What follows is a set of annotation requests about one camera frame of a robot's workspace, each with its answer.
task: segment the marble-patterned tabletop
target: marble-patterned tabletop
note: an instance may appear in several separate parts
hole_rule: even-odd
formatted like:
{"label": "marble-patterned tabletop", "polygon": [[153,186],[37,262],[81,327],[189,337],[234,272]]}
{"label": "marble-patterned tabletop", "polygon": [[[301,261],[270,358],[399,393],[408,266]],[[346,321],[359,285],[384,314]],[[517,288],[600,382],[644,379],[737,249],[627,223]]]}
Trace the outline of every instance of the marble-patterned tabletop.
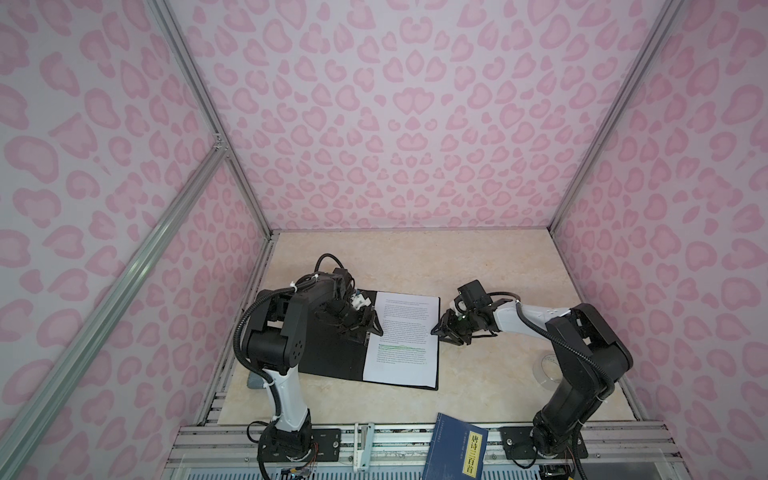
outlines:
{"label": "marble-patterned tabletop", "polygon": [[[262,287],[287,286],[325,252],[344,263],[359,288],[439,296],[441,313],[456,288],[474,279],[531,305],[580,303],[548,232],[537,229],[282,233]],[[314,424],[434,422],[438,412],[470,422],[530,422],[552,395],[532,372],[544,351],[551,351],[548,341],[517,333],[470,346],[441,343],[437,391],[303,373],[300,383]],[[266,391],[248,389],[246,380],[236,364],[219,425],[271,417]],[[592,419],[634,420],[621,388]]]}

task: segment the pink heart pattern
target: pink heart pattern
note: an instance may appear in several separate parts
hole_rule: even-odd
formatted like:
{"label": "pink heart pattern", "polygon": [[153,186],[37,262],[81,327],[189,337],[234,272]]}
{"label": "pink heart pattern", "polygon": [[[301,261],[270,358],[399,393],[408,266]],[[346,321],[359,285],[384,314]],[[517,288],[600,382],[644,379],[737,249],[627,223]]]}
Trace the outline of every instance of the pink heart pattern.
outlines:
{"label": "pink heart pattern", "polygon": [[[0,11],[0,343],[8,344],[0,348],[1,435],[213,137],[141,0],[10,2]],[[165,419],[165,404],[180,389],[187,400],[198,394],[200,404],[205,382],[199,372],[212,368],[226,335],[214,324],[231,321],[262,241],[228,172],[219,172],[212,184],[219,198],[204,197],[194,213],[206,213],[208,230],[196,233],[216,245],[214,257],[204,260],[191,248],[179,253],[177,263],[166,255],[145,287],[159,290],[143,291],[131,305],[23,478],[151,478],[164,462],[170,434],[195,413],[188,406],[180,412],[177,395],[174,417]],[[215,207],[222,217],[212,214]],[[179,240],[186,243],[195,230],[186,224]],[[218,232],[227,233],[226,246],[216,242]],[[238,267],[219,271],[217,261]],[[190,295],[192,304],[200,297],[213,304],[219,287],[231,295],[219,297],[222,311],[196,319],[208,324],[207,335],[187,336],[203,354],[180,358],[177,366],[186,369],[173,379],[168,372],[149,377],[147,359],[161,346],[173,352],[183,343],[168,330],[169,316],[189,314],[174,296],[190,292],[187,279],[204,266],[217,275],[205,291]],[[156,320],[146,321],[147,315]],[[168,362],[173,368],[172,358]],[[162,405],[156,406],[160,422],[151,435],[133,440],[151,407],[134,404],[141,384],[152,385],[152,401]],[[94,455],[95,449],[102,451]]]}
{"label": "pink heart pattern", "polygon": [[663,2],[172,3],[290,230],[549,224]]}
{"label": "pink heart pattern", "polygon": [[[205,228],[198,228],[196,218],[207,219]],[[28,468],[34,466],[39,478],[89,472],[94,478],[104,477],[105,472],[153,478],[162,470],[175,432],[197,412],[227,340],[227,325],[263,243],[258,232],[229,167],[223,165],[68,400],[62,410],[66,416],[57,421]],[[222,234],[230,241],[217,241]],[[193,238],[216,245],[214,257],[206,260],[202,248],[189,249]],[[204,284],[199,282],[199,272],[205,272]],[[174,302],[179,290],[191,292],[189,302]],[[190,328],[188,318],[199,301],[211,305],[212,311]],[[24,335],[30,308],[16,303],[0,311],[2,318],[7,317],[0,321],[0,341]],[[45,322],[50,324],[47,331],[38,331],[45,345],[65,344],[82,324],[72,309]],[[23,405],[51,367],[49,360],[38,360],[22,368],[3,389],[3,401]]]}
{"label": "pink heart pattern", "polygon": [[555,234],[702,480],[768,468],[766,22],[691,2]]}

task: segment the diagonal metal bar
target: diagonal metal bar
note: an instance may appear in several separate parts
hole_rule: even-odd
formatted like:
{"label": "diagonal metal bar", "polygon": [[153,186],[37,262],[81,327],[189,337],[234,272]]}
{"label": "diagonal metal bar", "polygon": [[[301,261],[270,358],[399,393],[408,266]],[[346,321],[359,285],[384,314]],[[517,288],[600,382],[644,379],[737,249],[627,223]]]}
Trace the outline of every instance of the diagonal metal bar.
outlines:
{"label": "diagonal metal bar", "polygon": [[0,442],[0,478],[16,478],[107,341],[147,276],[224,160],[214,147],[141,244],[99,306],[85,320]]}
{"label": "diagonal metal bar", "polygon": [[554,212],[552,222],[549,224],[550,232],[556,232],[568,215],[571,205],[576,201],[576,195],[587,180],[592,167],[598,162],[606,140],[616,130],[619,120],[621,120],[624,112],[629,107],[632,97],[634,97],[634,94],[640,87],[646,73],[660,54],[664,42],[669,37],[676,20],[680,17],[680,13],[684,10],[687,2],[688,0],[667,0],[661,7],[661,13],[656,17],[656,21],[651,27],[650,33],[640,49],[640,53],[637,54],[632,67],[627,73],[627,77],[624,79],[624,83],[621,85],[614,103],[611,104],[605,120],[603,120],[597,134],[594,136],[594,140],[584,155],[584,160],[576,171],[573,180],[568,185],[562,202],[560,202],[558,209]]}
{"label": "diagonal metal bar", "polygon": [[181,31],[174,10],[168,4],[167,0],[146,1],[154,14],[158,27],[160,27],[160,30],[163,32],[165,40],[168,42],[170,49],[181,68],[182,74],[184,74],[184,78],[187,79],[187,83],[192,89],[192,95],[197,99],[197,104],[200,105],[200,110],[202,111],[206,122],[214,135],[216,135],[217,140],[221,143],[222,148],[228,153],[227,162],[232,167],[235,179],[237,180],[237,187],[246,199],[246,204],[251,210],[253,217],[257,219],[262,234],[266,238],[269,238],[272,235],[270,225],[266,221],[263,210],[261,210],[256,193],[253,191],[253,188],[248,181],[243,165],[231,147],[232,142],[230,141],[221,118],[216,111],[216,106],[208,93],[203,77],[197,69],[194,58],[187,46],[187,41],[184,40],[184,33]]}

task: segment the clipboard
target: clipboard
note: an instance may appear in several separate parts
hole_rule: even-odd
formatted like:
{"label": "clipboard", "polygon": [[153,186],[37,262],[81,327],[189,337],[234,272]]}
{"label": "clipboard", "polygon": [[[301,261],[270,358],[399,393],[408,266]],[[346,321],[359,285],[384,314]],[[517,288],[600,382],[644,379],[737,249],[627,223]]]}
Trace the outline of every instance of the clipboard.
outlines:
{"label": "clipboard", "polygon": [[[360,290],[376,304],[375,290]],[[370,382],[362,379],[366,364],[368,346],[354,342],[338,334],[337,326],[310,320],[306,326],[306,347],[299,362],[299,372],[310,375],[326,376],[334,379]],[[440,342],[437,347],[437,369],[435,387],[382,383],[383,385],[404,386],[414,389],[437,390],[440,377]]]}

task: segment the yellow book label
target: yellow book label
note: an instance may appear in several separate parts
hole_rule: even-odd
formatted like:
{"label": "yellow book label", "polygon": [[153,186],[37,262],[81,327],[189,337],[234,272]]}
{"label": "yellow book label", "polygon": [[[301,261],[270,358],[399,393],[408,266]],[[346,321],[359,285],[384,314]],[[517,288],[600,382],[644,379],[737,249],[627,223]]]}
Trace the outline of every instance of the yellow book label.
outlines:
{"label": "yellow book label", "polygon": [[481,445],[482,435],[470,432],[469,441],[467,442],[467,452],[464,456],[464,475],[469,475],[472,478],[477,477]]}

